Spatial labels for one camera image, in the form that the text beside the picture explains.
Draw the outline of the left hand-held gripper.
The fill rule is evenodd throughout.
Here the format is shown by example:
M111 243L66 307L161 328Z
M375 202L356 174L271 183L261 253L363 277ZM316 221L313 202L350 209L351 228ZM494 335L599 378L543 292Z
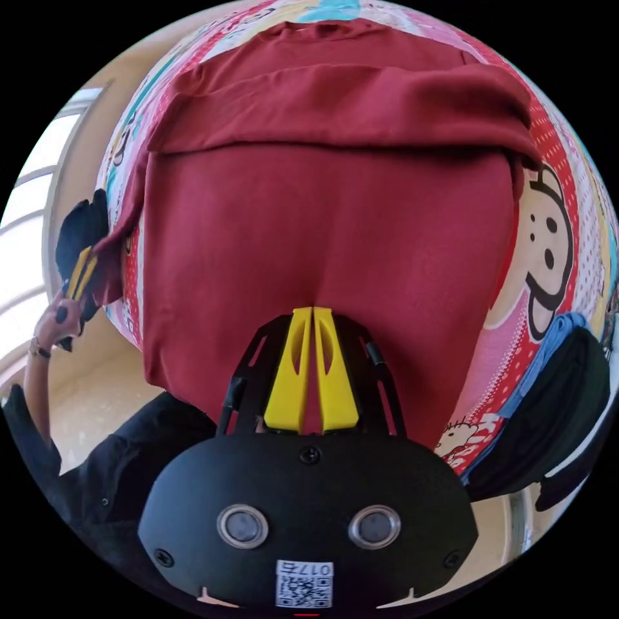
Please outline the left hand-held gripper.
M108 200L104 189L79 202L64 218L55 247L55 265L65 297L83 302L81 332L97 313L95 299L98 258L94 247L109 233Z

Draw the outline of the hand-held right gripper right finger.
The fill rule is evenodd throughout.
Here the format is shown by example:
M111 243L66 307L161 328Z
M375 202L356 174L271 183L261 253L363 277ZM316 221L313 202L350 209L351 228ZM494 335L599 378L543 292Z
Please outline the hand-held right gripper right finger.
M332 311L315 307L313 323L322 432L351 430L359 413Z

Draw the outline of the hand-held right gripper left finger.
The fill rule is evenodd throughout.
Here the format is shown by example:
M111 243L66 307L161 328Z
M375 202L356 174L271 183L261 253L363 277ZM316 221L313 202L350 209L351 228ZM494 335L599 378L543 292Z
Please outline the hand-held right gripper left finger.
M264 423L270 430L302 430L309 380L312 316L311 307L297 308L291 315L264 412Z

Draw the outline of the person's left hand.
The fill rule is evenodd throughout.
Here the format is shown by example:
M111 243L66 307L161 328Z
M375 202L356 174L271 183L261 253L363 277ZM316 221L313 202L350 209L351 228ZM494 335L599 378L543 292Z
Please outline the person's left hand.
M37 347L49 353L65 338L79 337L81 315L81 303L67 299L63 291L59 290L34 329Z

